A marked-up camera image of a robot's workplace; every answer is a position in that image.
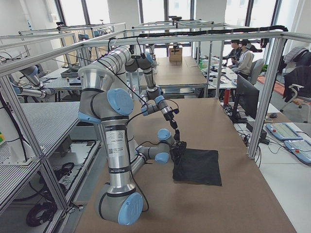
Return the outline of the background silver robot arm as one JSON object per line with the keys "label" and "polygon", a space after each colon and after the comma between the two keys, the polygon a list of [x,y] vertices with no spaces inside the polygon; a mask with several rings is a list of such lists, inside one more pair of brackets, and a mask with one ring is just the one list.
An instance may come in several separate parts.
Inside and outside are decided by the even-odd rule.
{"label": "background silver robot arm", "polygon": [[22,88],[17,85],[17,82],[9,78],[13,89],[17,95],[32,96],[44,99],[47,96],[54,95],[55,91],[52,88],[47,88],[38,77],[38,67],[36,65],[20,70],[34,88]]}

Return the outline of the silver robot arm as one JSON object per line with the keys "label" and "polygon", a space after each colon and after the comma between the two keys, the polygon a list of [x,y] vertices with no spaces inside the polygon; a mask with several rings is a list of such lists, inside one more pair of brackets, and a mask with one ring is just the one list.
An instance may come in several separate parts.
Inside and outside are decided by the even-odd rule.
{"label": "silver robot arm", "polygon": [[[180,145],[180,132],[171,108],[156,85],[153,74],[155,60],[147,52],[134,55],[128,46],[119,46],[82,67],[78,75],[82,82],[82,95],[78,117],[81,121],[102,125],[106,146],[110,180],[102,189],[97,203],[97,213],[105,220],[120,225],[132,225],[140,217],[148,201],[134,179],[134,174],[147,163],[155,160],[164,164]],[[139,96],[144,116],[161,112],[175,130],[160,129],[158,142],[153,147],[140,146],[129,129],[133,119],[134,103],[121,84],[125,72],[141,69],[147,89]]]}
{"label": "silver robot arm", "polygon": [[171,127],[175,130],[174,139],[180,140],[180,132],[176,121],[173,119],[175,114],[179,113],[179,110],[170,107],[165,98],[161,94],[160,87],[156,85],[153,77],[153,67],[156,66],[155,60],[152,59],[148,52],[141,55],[132,55],[130,60],[125,64],[125,69],[128,72],[142,69],[147,89],[142,91],[140,95],[141,112],[144,116],[161,111],[164,118],[170,122]]}

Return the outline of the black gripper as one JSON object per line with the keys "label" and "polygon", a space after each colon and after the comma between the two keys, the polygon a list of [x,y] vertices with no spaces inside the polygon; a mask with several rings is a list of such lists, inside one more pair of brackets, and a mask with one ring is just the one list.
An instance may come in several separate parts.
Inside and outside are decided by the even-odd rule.
{"label": "black gripper", "polygon": [[170,126],[171,126],[173,129],[175,129],[175,128],[176,128],[176,121],[173,119],[173,118],[174,118],[173,113],[172,113],[172,112],[168,112],[168,113],[166,113],[166,114],[164,115],[164,117],[165,117],[165,119],[166,119],[167,121],[170,122]]}
{"label": "black gripper", "polygon": [[171,159],[180,160],[181,156],[185,153],[187,143],[185,141],[180,141],[180,131],[178,129],[175,129],[174,139],[178,141],[178,143],[175,143],[171,147]]}

